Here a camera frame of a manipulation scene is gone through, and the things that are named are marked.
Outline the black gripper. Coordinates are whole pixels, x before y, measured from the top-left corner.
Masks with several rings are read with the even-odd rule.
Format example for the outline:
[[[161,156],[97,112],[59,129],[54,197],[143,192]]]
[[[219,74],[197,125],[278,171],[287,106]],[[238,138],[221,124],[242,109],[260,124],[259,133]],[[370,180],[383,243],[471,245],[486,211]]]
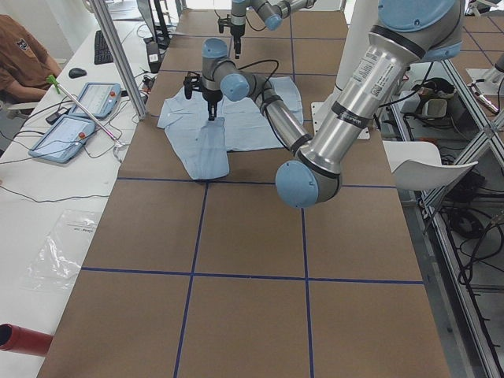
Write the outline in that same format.
[[[212,91],[208,89],[202,90],[202,97],[208,103],[208,120],[215,120],[217,117],[217,103],[221,100],[221,91]]]
[[[233,46],[235,51],[235,59],[241,56],[241,38],[245,35],[246,26],[244,24],[231,24],[231,34],[233,36]]]

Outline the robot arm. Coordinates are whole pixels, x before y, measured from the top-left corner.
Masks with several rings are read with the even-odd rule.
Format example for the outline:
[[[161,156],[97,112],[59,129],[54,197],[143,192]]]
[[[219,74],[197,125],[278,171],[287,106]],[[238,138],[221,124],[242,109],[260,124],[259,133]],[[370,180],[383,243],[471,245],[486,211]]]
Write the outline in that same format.
[[[207,39],[201,85],[209,115],[217,113],[214,93],[231,101],[251,98],[294,157],[276,173],[278,195],[296,208],[326,202],[341,187],[342,159],[406,68],[460,52],[464,8],[463,1],[378,2],[369,47],[315,135],[307,133],[269,79],[236,68],[226,43]]]
[[[288,18],[293,12],[312,8],[316,2],[316,0],[279,1],[272,4],[266,0],[232,0],[231,13],[218,21],[219,32],[223,33],[225,27],[230,28],[235,58],[239,58],[241,38],[245,35],[247,9],[249,7],[256,12],[268,30],[274,31],[282,24],[283,19]]]

